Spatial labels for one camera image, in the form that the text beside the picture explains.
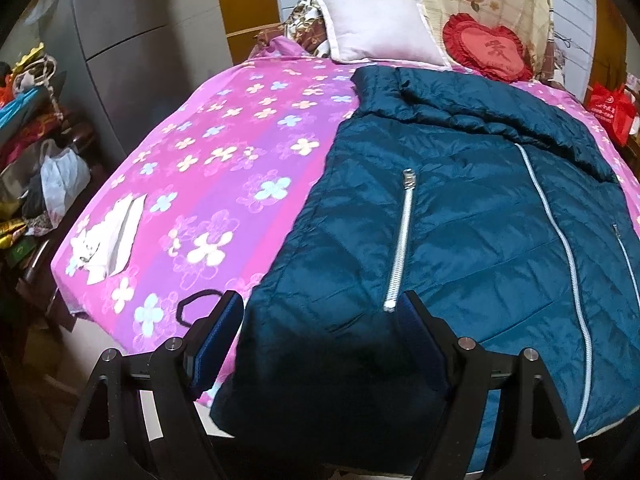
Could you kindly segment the teal quilted down jacket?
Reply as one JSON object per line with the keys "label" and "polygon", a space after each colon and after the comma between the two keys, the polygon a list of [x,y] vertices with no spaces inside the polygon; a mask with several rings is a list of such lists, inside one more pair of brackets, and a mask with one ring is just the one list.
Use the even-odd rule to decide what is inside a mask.
{"label": "teal quilted down jacket", "polygon": [[372,65],[210,416],[329,463],[416,466],[444,398],[402,342],[415,292],[486,350],[536,349],[585,437],[639,404],[639,239],[582,122],[474,75]]}

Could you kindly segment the pink floral bed sheet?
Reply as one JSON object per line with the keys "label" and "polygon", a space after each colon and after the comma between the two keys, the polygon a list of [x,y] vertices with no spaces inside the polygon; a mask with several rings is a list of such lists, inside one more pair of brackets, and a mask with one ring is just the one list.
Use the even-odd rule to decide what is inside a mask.
{"label": "pink floral bed sheet", "polygon": [[[322,177],[338,128],[358,108],[352,76],[372,65],[488,79],[468,68],[347,65],[305,53],[255,56],[225,70],[149,133],[66,237],[52,262],[66,304],[84,310],[116,340],[115,349],[132,356],[184,336],[209,316],[220,295],[237,292],[243,299],[242,323],[213,387],[197,400],[210,411],[233,373],[250,295]],[[638,181],[597,118],[569,93],[541,82],[507,85],[586,126],[620,182],[639,238]],[[84,270],[67,276],[72,238],[101,222],[128,194],[146,199],[125,270],[94,285],[87,284]]]}

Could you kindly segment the cluttered side shelf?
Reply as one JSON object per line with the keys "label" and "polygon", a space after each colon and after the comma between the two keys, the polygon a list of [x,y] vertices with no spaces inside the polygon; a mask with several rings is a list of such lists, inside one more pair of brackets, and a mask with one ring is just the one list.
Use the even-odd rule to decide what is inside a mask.
{"label": "cluttered side shelf", "polygon": [[[66,328],[75,319],[55,283],[51,263],[106,173],[93,126],[58,98],[66,81],[56,59],[37,44],[15,64],[1,66],[1,275],[26,304]],[[57,228],[42,196],[43,159],[66,148],[89,166],[91,180]]]}

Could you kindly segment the white plastic bag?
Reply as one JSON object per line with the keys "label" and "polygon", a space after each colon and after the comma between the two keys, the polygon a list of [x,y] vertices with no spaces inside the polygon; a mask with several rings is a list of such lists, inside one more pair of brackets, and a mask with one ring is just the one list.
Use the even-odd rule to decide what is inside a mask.
{"label": "white plastic bag", "polygon": [[47,215],[57,228],[76,198],[87,187],[91,174],[87,163],[66,148],[53,157],[47,155],[40,167],[42,196]]}

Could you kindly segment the red plastic bag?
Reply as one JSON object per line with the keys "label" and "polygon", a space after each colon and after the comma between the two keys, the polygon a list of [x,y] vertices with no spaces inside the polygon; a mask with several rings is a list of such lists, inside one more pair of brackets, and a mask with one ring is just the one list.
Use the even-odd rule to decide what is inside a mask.
{"label": "red plastic bag", "polygon": [[596,82],[587,102],[587,110],[597,118],[616,148],[623,148],[627,144],[637,110],[622,84],[608,89]]}

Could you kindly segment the grey wardrobe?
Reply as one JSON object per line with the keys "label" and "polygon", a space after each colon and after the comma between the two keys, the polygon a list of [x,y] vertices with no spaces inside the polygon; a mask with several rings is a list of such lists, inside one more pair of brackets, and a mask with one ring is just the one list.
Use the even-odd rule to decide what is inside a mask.
{"label": "grey wardrobe", "polygon": [[32,0],[1,38],[2,61],[37,44],[65,77],[62,107],[90,122],[108,168],[231,65],[218,0]]}

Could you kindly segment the red heart-shaped cushion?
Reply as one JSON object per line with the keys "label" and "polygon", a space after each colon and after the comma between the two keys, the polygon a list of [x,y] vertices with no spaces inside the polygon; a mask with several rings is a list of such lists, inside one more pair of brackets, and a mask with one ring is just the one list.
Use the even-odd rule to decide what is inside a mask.
{"label": "red heart-shaped cushion", "polygon": [[458,13],[442,28],[442,42],[454,62],[488,79],[512,84],[534,76],[526,47],[506,26],[491,28]]}

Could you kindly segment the brown floral pillow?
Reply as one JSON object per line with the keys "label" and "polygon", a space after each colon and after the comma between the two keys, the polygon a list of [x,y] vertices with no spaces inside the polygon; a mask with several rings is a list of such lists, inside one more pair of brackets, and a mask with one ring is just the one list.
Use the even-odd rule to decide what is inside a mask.
{"label": "brown floral pillow", "polygon": [[262,28],[255,36],[250,57],[296,56],[304,52],[315,58],[330,56],[326,23],[317,0],[299,0],[282,23]]}

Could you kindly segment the white square pillow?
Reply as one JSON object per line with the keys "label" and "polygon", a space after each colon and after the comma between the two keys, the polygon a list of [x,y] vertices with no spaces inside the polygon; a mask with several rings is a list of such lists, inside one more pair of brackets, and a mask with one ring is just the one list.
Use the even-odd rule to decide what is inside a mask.
{"label": "white square pillow", "polygon": [[450,63],[425,17],[422,0],[316,0],[334,62]]}

